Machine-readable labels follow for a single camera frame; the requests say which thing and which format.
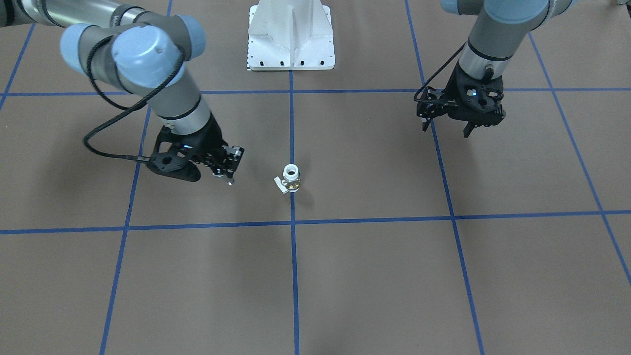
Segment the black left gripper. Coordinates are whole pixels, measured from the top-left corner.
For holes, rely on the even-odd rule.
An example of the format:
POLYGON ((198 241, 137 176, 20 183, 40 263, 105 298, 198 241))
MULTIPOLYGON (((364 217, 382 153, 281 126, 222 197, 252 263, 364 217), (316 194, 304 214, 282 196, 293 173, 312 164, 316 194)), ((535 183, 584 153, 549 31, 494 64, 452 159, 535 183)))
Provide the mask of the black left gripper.
POLYGON ((502 77, 494 77, 495 68, 485 65, 482 78, 469 76, 456 64, 446 88, 436 90, 423 87, 420 95, 415 95, 416 115, 421 117, 422 131, 427 132, 432 119, 448 115, 451 119, 465 121, 463 137, 470 137, 478 124, 499 124, 506 116, 502 107, 502 77))

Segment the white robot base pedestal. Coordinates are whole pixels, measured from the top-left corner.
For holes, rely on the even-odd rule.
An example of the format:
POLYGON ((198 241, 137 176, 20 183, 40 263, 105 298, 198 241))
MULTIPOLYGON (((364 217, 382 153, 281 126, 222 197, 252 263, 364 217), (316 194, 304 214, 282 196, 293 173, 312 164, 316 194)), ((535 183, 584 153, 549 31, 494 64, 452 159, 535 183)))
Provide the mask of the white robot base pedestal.
POLYGON ((260 0, 248 14, 248 70, 334 69, 333 19, 321 1, 260 0))

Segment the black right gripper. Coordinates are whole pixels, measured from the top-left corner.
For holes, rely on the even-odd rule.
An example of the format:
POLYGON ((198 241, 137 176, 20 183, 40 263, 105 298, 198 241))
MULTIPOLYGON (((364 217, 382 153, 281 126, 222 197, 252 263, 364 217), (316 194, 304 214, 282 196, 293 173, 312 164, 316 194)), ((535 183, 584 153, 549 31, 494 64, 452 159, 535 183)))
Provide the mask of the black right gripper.
POLYGON ((201 164, 209 168, 215 178, 232 186, 244 152, 241 146, 228 145, 211 114, 203 128, 189 135, 175 134, 171 128, 163 126, 146 166, 156 175, 196 182, 201 178, 198 168, 201 164))

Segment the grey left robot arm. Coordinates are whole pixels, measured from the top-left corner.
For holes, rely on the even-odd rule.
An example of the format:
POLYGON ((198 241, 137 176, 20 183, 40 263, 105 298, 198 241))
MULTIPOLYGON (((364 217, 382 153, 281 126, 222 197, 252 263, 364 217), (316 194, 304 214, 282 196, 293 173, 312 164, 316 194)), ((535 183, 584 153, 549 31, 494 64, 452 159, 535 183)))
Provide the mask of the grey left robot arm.
POLYGON ((506 117, 502 107, 503 72, 525 36, 565 13, 572 0, 443 0, 448 13, 476 16, 467 41, 449 61, 455 67, 438 90, 426 81, 413 99, 427 131, 433 119, 447 115, 464 121, 464 137, 479 127, 496 126, 506 117))

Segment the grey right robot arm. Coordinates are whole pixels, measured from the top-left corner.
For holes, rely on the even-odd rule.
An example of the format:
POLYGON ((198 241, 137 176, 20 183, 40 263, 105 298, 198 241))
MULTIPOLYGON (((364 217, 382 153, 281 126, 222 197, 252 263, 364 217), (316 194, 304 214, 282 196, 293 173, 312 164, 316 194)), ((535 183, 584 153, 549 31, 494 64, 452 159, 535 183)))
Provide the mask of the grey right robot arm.
POLYGON ((199 165, 234 184, 244 149, 223 139, 211 108, 185 64, 207 42, 191 16, 165 16, 114 0, 3 0, 1 26, 63 28, 61 56, 120 110, 83 138, 92 153, 145 164, 156 175, 196 182, 199 165), (162 120, 151 155, 107 153, 90 144, 97 133, 149 107, 162 120))

